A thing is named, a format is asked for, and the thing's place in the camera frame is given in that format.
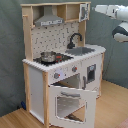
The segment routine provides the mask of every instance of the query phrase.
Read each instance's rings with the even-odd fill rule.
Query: cooking pot
[[[43,62],[54,62],[56,61],[56,53],[51,52],[42,52],[41,53],[41,59]]]

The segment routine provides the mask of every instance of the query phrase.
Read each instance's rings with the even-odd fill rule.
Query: gray wall
[[[54,2],[74,1],[78,0],[54,0]],[[25,101],[22,65],[25,55],[20,4],[43,2],[53,0],[0,0],[0,116],[16,110],[17,105]],[[128,5],[127,0],[91,0],[91,2],[91,7],[97,4]],[[119,23],[91,11],[90,21],[87,22],[86,43],[101,45],[107,49],[103,78],[128,88],[128,43],[118,43],[111,35]]]

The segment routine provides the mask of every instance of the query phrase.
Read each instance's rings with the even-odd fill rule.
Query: kitchen hood
[[[35,26],[40,27],[44,25],[64,23],[64,19],[53,15],[52,5],[44,6],[44,16],[35,21]]]

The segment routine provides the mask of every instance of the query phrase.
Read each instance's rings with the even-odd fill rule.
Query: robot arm
[[[128,22],[128,7],[118,5],[97,5],[95,11],[103,13],[112,19]]]
[[[113,38],[118,42],[128,42],[128,7],[118,5],[97,5],[96,12],[103,13],[111,19],[123,21],[113,32]]]

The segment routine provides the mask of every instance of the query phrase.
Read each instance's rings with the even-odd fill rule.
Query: countertop
[[[74,56],[74,55],[71,55],[71,54],[68,54],[68,53],[65,53],[65,50],[63,51],[58,51],[58,53],[60,52],[61,54],[64,54],[64,55],[68,55],[68,56],[71,56],[73,57],[73,59],[71,60],[67,60],[65,62],[61,62],[61,63],[58,63],[58,64],[55,64],[55,65],[52,65],[52,66],[49,66],[49,67],[46,67],[44,65],[41,65],[37,62],[31,62],[27,59],[24,59],[23,62],[24,63],[27,63],[28,65],[31,65],[35,68],[38,68],[39,70],[42,70],[42,71],[45,71],[45,72],[48,72],[50,70],[53,70],[53,69],[56,69],[58,67],[62,67],[62,66],[65,66],[67,64],[71,64],[71,63],[75,63],[75,62],[78,62],[78,61],[82,61],[83,59],[88,59],[88,58],[91,58],[93,56],[97,56],[99,54],[102,54],[105,52],[105,48],[101,47],[101,46],[97,46],[97,45],[89,45],[89,44],[86,44],[86,47],[87,48],[91,48],[91,49],[94,49],[95,51],[94,52],[90,52],[88,54],[85,54],[85,55],[82,55],[82,56]]]

